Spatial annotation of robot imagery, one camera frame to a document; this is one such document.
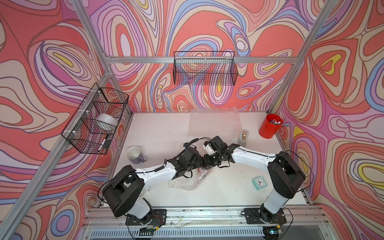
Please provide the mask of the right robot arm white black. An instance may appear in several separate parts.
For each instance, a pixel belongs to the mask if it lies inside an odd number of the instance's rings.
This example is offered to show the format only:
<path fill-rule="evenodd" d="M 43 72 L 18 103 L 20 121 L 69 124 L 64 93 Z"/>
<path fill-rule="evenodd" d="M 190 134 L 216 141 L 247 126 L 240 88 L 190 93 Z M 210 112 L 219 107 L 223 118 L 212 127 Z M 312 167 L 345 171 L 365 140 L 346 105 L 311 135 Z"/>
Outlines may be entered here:
<path fill-rule="evenodd" d="M 237 144 L 217 145 L 205 142 L 203 157 L 206 166 L 220 166 L 222 162 L 248 165 L 265 171 L 270 175 L 273 190 L 258 210 L 263 223 L 272 223 L 278 211 L 288 200 L 293 199 L 306 176 L 292 157 L 286 152 L 276 155 L 242 149 Z"/>

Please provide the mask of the bubble wrap sheet around mug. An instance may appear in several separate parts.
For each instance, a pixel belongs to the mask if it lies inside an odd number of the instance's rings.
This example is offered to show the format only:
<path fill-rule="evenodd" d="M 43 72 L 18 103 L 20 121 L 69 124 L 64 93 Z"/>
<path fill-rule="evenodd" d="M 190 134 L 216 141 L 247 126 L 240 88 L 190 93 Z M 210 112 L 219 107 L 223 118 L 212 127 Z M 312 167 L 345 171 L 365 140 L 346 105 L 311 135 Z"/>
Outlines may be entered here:
<path fill-rule="evenodd" d="M 212 168 L 198 168 L 187 173 L 187 177 L 180 177 L 168 182 L 168 187 L 173 189 L 193 191 L 198 188 L 212 171 Z"/>

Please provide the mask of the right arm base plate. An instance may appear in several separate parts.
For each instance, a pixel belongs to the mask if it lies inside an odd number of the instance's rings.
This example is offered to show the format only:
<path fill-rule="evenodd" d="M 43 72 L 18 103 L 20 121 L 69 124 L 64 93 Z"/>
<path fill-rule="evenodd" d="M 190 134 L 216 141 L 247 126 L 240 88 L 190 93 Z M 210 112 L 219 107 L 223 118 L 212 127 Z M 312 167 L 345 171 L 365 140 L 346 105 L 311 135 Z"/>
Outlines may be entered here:
<path fill-rule="evenodd" d="M 247 224 L 284 225 L 287 223 L 287 219 L 282 208 L 280 208 L 276 214 L 270 213 L 264 207 L 245 208 L 241 211 L 241 215 L 246 218 Z"/>

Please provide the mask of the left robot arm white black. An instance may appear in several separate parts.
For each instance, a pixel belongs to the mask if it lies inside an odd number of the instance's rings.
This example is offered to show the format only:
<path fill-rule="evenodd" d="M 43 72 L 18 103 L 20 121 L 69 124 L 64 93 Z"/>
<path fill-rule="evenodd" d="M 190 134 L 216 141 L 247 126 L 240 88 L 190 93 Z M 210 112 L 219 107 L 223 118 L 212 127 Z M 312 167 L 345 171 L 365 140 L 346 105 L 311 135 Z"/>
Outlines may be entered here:
<path fill-rule="evenodd" d="M 159 166 L 140 170 L 135 170 L 130 165 L 123 167 L 103 186 L 102 195 L 115 217 L 131 212 L 142 219 L 151 210 L 145 200 L 139 199 L 145 187 L 184 177 L 187 172 L 206 166 L 206 157 L 201 156 L 195 148 L 189 147 Z"/>

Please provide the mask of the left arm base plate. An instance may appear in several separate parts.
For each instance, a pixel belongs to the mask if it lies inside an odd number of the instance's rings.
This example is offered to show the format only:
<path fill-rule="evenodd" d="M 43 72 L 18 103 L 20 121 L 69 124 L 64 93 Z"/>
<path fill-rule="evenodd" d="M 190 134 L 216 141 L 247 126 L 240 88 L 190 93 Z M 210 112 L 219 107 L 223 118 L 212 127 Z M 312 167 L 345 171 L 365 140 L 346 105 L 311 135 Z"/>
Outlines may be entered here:
<path fill-rule="evenodd" d="M 166 209 L 154 209 L 144 216 L 142 219 L 138 219 L 133 215 L 128 215 L 126 218 L 127 226 L 158 226 L 166 224 L 167 210 Z"/>

